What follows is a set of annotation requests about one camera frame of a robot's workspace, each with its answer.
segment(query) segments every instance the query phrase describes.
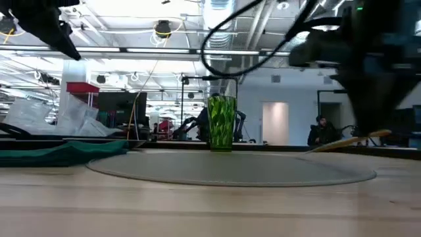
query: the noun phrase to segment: computer monitor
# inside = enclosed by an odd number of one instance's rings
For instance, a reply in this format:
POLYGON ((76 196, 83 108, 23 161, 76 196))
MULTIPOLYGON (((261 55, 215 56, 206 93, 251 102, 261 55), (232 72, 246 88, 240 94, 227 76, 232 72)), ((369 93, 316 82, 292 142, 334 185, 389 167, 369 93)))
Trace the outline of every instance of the computer monitor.
MULTIPOLYGON (((100 92, 98 95, 99 114, 107 115, 105 126, 115 127, 121 124, 128 124, 132 114, 133 103, 137 93, 129 92, 100 92)), ((146 100, 147 93, 141 92, 136 99, 136 122, 146 123, 146 100)))

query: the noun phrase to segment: yellow wire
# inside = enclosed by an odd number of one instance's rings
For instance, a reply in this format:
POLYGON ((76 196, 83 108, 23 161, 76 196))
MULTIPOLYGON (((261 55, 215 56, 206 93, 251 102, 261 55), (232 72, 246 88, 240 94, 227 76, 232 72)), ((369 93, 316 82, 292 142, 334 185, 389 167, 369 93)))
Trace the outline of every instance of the yellow wire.
MULTIPOLYGON (((166 37, 165 42, 164 42, 164 47, 165 47, 166 43, 168 42, 168 38, 169 38, 169 37, 170 37, 170 36, 167 36, 167 37, 166 37)), ((143 86, 146 86, 146 83, 147 83, 147 81, 151 78, 152 73, 153 73, 153 71, 155 70, 155 67, 157 66, 157 64, 158 64, 158 61, 157 61, 157 63, 155 63, 155 66, 153 67, 153 69, 152 69, 152 71, 151 71, 151 73, 150 73, 150 75, 149 75, 148 79, 146 80, 146 82, 145 82, 145 84, 144 84, 143 86)), ((136 106, 136 101, 137 101, 137 99, 138 99, 138 97, 139 97, 140 93, 142 92, 142 89, 143 89, 143 87, 140 89, 139 93, 137 93, 136 97, 134 98, 133 107, 132 107, 132 114, 130 115, 129 125, 128 125, 128 128, 127 128, 127 140, 129 140, 129 137, 130 137, 130 126, 131 126, 131 124, 132 124, 132 119, 133 119, 133 116, 134 116, 134 108, 135 108, 135 106, 136 106)))
POLYGON ((7 43, 7 40, 9 40, 9 37, 11 36, 11 34, 13 33, 13 31, 14 31, 13 29, 9 31, 9 33, 7 34, 7 37, 6 37, 5 41, 3 42, 3 44, 6 44, 7 43))
POLYGON ((8 35, 8 34, 5 34, 5 33, 3 33, 3 32, 0 32, 0 35, 2 35, 2 36, 9 36, 9 37, 18 37, 18 36, 21 36, 22 34, 25 34, 26 32, 22 32, 22 33, 19 33, 19 34, 15 34, 15 35, 8 35))

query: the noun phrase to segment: door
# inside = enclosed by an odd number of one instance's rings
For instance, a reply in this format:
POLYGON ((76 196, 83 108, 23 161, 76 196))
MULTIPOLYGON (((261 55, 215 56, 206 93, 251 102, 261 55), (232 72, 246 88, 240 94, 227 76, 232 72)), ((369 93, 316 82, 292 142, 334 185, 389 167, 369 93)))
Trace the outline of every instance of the door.
POLYGON ((341 103, 321 103, 320 114, 337 129, 346 126, 341 124, 341 103))
POLYGON ((289 143, 288 104, 264 102, 262 116, 262 140, 269 145, 288 145, 289 143))

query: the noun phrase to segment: red box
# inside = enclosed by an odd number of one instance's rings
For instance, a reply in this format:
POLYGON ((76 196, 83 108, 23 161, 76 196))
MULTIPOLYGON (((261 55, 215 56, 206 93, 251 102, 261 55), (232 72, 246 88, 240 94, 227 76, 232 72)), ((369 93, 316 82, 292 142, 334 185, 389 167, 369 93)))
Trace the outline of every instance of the red box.
POLYGON ((99 88, 86 82, 67 82, 69 93, 99 93, 99 88))

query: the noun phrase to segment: ductwork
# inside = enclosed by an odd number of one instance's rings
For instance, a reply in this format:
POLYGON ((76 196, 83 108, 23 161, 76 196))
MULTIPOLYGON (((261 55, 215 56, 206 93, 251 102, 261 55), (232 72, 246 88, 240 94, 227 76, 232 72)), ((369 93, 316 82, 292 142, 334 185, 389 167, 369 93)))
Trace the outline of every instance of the ductwork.
MULTIPOLYGON (((216 27, 220 22, 228 18, 235 10, 236 0, 202 0, 202 13, 205 20, 205 30, 210 30, 216 27)), ((225 24, 221 30, 232 31, 233 24, 229 22, 225 24)), ((232 45, 233 35, 224 32, 215 33, 208 41, 207 47, 209 49, 229 49, 232 45)), ((227 60, 223 60, 226 56, 212 55, 207 59, 212 67, 219 71, 225 71, 227 67, 227 60)), ((210 82, 211 89, 208 91, 212 93, 220 93, 220 84, 218 81, 210 82)))

